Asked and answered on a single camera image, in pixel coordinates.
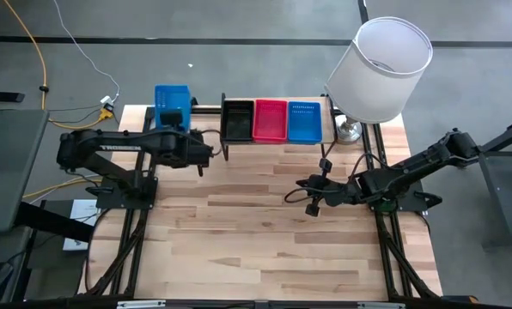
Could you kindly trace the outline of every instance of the gray floor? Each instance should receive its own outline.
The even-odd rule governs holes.
[[[74,35],[168,38],[352,39],[357,1],[337,0],[78,0],[60,1]],[[64,35],[51,0],[12,1],[32,32]],[[396,15],[438,40],[512,40],[512,0],[368,0],[371,17]],[[0,33],[23,35],[0,3]],[[51,92],[48,108],[86,106],[113,94],[72,45],[42,45]],[[345,47],[266,45],[86,45],[85,51],[122,87],[124,104],[151,104],[158,83],[188,83],[204,104],[230,96],[304,96],[323,84]],[[21,91],[19,108],[39,108],[40,63],[29,44],[0,43],[0,90]],[[81,118],[85,111],[58,113]],[[403,112],[413,152],[453,127],[478,143],[512,124],[512,49],[436,49]],[[103,130],[117,125],[107,121]],[[59,134],[48,125],[27,191],[68,179],[55,155]],[[512,306],[512,249],[484,252],[481,243],[503,233],[478,167],[445,169],[424,181],[443,196],[430,211],[432,241],[445,294],[473,294]],[[52,199],[88,198],[82,188]]]

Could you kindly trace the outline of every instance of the black basket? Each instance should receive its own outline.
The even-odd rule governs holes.
[[[253,140],[254,101],[224,100],[220,122],[221,139],[226,143]]]

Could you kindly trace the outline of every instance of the blue basket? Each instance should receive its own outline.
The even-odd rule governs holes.
[[[161,112],[174,109],[181,110],[181,126],[189,131],[191,123],[191,94],[187,85],[156,85],[155,86],[155,123],[162,128]]]
[[[321,104],[289,102],[289,142],[313,145],[322,139]]]

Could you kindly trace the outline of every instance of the red basket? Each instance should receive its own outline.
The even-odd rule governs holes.
[[[281,143],[287,140],[287,101],[256,100],[253,140]]]

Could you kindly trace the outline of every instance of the wooden table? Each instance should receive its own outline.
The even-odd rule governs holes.
[[[145,108],[125,106],[119,129],[140,131]],[[219,122],[219,115],[192,115],[192,128],[219,129]],[[381,127],[389,163],[410,156],[401,116]],[[204,139],[219,147],[217,134]],[[328,157],[331,178],[346,180],[362,153],[361,142],[336,145]],[[322,204],[313,218],[304,214],[307,202],[283,201],[296,180],[320,173],[319,159],[319,145],[233,145],[229,162],[213,158],[202,178],[196,167],[158,167],[159,191],[149,212],[136,298],[386,300],[375,218],[366,205]],[[132,153],[113,154],[124,168],[133,168],[135,160]],[[365,168],[361,164],[358,170]],[[117,254],[124,215],[110,211],[95,232],[92,284]],[[441,294],[424,222],[399,213],[399,224],[408,260]],[[395,262],[393,268],[401,292]]]

